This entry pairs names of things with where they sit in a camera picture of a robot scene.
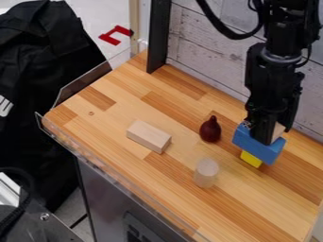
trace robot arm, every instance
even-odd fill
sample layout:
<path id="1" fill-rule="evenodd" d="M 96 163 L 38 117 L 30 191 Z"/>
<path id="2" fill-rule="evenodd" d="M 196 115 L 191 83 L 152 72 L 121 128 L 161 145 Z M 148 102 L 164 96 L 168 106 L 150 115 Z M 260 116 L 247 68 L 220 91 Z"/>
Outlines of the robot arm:
<path id="1" fill-rule="evenodd" d="M 297 68 L 307 63 L 312 43 L 319 39 L 319 0 L 248 0 L 249 8 L 257 12 L 258 24 L 246 34 L 227 28 L 205 0 L 196 1 L 214 27 L 232 40 L 248 38 L 264 27 L 266 42 L 247 52 L 245 85 L 251 96 L 246 121 L 253 139 L 271 145 L 276 124 L 288 132 L 297 114 L 305 77 Z M 301 62 L 305 48 L 308 58 Z"/>

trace black cable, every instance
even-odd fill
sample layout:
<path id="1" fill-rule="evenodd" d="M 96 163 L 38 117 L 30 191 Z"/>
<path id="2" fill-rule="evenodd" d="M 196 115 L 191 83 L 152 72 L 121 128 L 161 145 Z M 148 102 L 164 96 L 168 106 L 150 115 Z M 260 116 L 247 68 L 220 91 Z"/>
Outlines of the black cable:
<path id="1" fill-rule="evenodd" d="M 247 7 L 252 11 L 257 11 L 254 7 L 252 7 L 251 0 L 247 0 Z"/>
<path id="2" fill-rule="evenodd" d="M 210 6 L 206 2 L 206 0 L 196 0 L 199 6 L 202 8 L 203 12 L 207 16 L 207 18 L 210 20 L 210 22 L 213 24 L 213 26 L 224 36 L 231 40 L 243 40 L 246 38 L 249 38 L 253 36 L 255 33 L 257 33 L 262 26 L 264 25 L 264 13 L 263 13 L 263 2 L 262 0 L 252 0 L 252 3 L 254 5 L 255 10 L 258 14 L 258 24 L 257 26 L 250 32 L 239 34 L 231 29 L 229 29 L 218 17 L 215 16 L 213 11 L 211 10 Z"/>
<path id="3" fill-rule="evenodd" d="M 14 167 L 6 167 L 6 168 L 0 168 L 0 172 L 6 172 L 18 175 L 19 177 L 23 178 L 25 182 L 27 183 L 27 187 L 25 187 L 25 190 L 27 191 L 27 196 L 23 202 L 20 203 L 20 205 L 14 209 L 14 211 L 8 215 L 5 219 L 0 221 L 0 238 L 8 231 L 10 226 L 25 212 L 26 207 L 29 205 L 30 201 L 32 200 L 32 195 L 35 191 L 35 182 L 33 178 L 24 172 L 24 170 L 21 170 L 19 168 Z"/>
<path id="4" fill-rule="evenodd" d="M 300 64 L 297 64 L 296 68 L 300 68 L 300 67 L 304 66 L 305 64 L 307 64 L 308 61 L 310 61 L 311 56 L 312 56 L 312 45 L 310 44 L 307 47 L 307 58 L 306 58 L 306 60 L 304 62 L 300 63 Z"/>
<path id="5" fill-rule="evenodd" d="M 70 229 L 73 230 L 78 224 L 80 224 L 88 215 L 85 214 L 84 216 L 80 217 L 74 224 L 70 226 Z"/>

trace metal frame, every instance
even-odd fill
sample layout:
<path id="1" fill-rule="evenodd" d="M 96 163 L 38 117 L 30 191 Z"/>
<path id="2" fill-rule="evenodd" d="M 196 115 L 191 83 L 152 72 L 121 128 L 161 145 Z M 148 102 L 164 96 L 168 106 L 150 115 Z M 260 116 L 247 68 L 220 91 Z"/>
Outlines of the metal frame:
<path id="1" fill-rule="evenodd" d="M 171 0 L 152 0 L 146 69 L 149 74 L 166 64 L 171 6 Z"/>
<path id="2" fill-rule="evenodd" d="M 131 57 L 137 55 L 139 53 L 139 43 L 138 40 L 140 38 L 140 10 L 139 10 L 139 2 L 140 0 L 129 0 L 129 14 L 130 14 L 130 29 L 133 32 L 133 35 L 130 39 L 130 51 Z"/>

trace wooden tabletop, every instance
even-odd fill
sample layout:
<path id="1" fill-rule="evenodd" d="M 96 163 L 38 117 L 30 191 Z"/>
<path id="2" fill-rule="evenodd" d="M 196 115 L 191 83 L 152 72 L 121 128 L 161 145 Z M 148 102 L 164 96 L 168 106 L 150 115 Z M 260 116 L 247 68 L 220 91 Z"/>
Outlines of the wooden tabletop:
<path id="1" fill-rule="evenodd" d="M 277 163 L 255 169 L 231 142 L 246 117 L 242 102 L 169 65 L 149 75 L 145 62 L 143 53 L 110 72 L 49 112 L 44 125 L 78 144 L 60 137 L 67 146 L 87 149 L 79 152 L 107 173 L 116 171 L 129 189 L 139 187 L 143 200 L 179 227 L 184 221 L 181 229 L 198 241 L 305 240 L 323 199 L 322 145 L 292 130 Z M 223 131 L 216 145 L 198 136 L 212 114 Z M 173 136 L 165 153 L 126 137 L 135 120 Z M 193 182 L 203 158 L 220 165 L 210 189 Z"/>

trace white wall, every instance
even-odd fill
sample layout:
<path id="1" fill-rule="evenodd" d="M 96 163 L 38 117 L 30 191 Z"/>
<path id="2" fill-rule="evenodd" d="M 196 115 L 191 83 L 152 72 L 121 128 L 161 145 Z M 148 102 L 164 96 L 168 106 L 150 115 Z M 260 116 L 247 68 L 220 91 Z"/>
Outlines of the white wall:
<path id="1" fill-rule="evenodd" d="M 249 31 L 257 23 L 255 13 L 247 8 L 247 0 L 208 2 L 216 15 L 236 31 Z M 246 101 L 247 50 L 262 38 L 259 33 L 246 40 L 231 41 L 214 29 L 196 0 L 173 0 L 167 62 Z M 303 81 L 295 128 L 323 142 L 323 34 L 314 45 L 312 61 L 301 71 L 307 77 Z"/>

